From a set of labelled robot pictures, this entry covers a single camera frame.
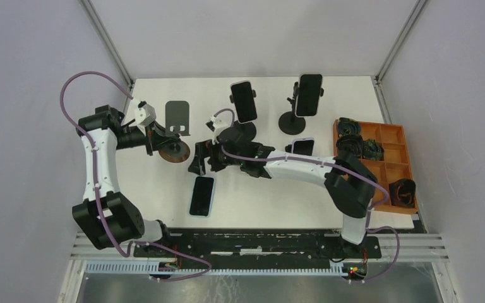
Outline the wooden-base black plate stand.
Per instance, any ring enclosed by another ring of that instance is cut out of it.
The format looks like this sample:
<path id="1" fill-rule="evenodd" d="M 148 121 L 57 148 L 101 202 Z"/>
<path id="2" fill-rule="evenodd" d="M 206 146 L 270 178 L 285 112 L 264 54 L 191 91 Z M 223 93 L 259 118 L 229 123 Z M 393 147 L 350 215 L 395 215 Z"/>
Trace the wooden-base black plate stand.
<path id="1" fill-rule="evenodd" d="M 182 137 L 189 135 L 189 103 L 184 100 L 168 101 L 165 105 L 165 137 L 168 141 L 182 141 L 184 148 L 182 150 L 160 149 L 159 155 L 170 163 L 185 162 L 191 150 Z"/>

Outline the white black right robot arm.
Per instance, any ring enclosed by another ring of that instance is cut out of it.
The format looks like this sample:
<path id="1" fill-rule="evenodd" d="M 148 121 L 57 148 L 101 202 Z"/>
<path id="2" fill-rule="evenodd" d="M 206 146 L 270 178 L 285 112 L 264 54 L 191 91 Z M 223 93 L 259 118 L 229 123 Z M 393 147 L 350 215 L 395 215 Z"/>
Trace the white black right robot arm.
<path id="1" fill-rule="evenodd" d="M 228 166 L 239 167 L 255 178 L 290 179 L 326 189 L 342 215 L 339 248 L 348 258 L 364 251 L 369 210 L 376 191 L 382 188 L 376 176 L 352 153 L 335 157 L 314 157 L 278 150 L 249 141 L 234 127 L 223 128 L 213 139 L 195 145 L 195 156 L 188 171 L 205 175 Z"/>

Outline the phone with light blue case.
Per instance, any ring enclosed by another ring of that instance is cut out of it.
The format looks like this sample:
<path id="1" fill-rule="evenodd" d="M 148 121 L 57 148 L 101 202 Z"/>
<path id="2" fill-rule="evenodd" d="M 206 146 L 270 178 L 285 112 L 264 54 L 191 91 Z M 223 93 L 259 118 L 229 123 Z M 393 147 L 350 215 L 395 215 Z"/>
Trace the phone with light blue case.
<path id="1" fill-rule="evenodd" d="M 199 176 L 195 179 L 189 214 L 193 217 L 209 217 L 212 209 L 215 179 L 209 176 Z"/>

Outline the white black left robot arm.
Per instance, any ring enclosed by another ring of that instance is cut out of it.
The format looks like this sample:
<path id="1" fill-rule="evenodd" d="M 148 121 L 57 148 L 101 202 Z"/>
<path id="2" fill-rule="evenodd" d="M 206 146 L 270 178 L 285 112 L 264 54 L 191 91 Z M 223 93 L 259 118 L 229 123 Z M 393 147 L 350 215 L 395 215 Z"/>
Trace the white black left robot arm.
<path id="1" fill-rule="evenodd" d="M 140 211 L 120 190 L 118 150 L 143 146 L 148 155 L 158 153 L 171 163 L 189 158 L 189 146 L 178 134 L 168 134 L 153 117 L 152 107 L 143 104 L 138 113 L 135 126 L 123 124 L 124 114 L 109 105 L 78 121 L 87 181 L 83 201 L 72 208 L 72 217 L 97 249 L 139 239 L 146 231 Z"/>

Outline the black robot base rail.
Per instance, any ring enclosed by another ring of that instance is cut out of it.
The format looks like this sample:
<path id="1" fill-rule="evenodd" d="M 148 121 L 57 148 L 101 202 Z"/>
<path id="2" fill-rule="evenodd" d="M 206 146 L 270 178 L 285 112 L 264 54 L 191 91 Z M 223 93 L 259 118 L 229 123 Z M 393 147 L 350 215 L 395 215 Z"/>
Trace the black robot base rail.
<path id="1" fill-rule="evenodd" d="M 324 270 L 340 261 L 379 259 L 380 243 L 367 236 L 355 246 L 337 229 L 174 228 L 161 244 L 192 259 L 178 258 L 182 270 Z"/>

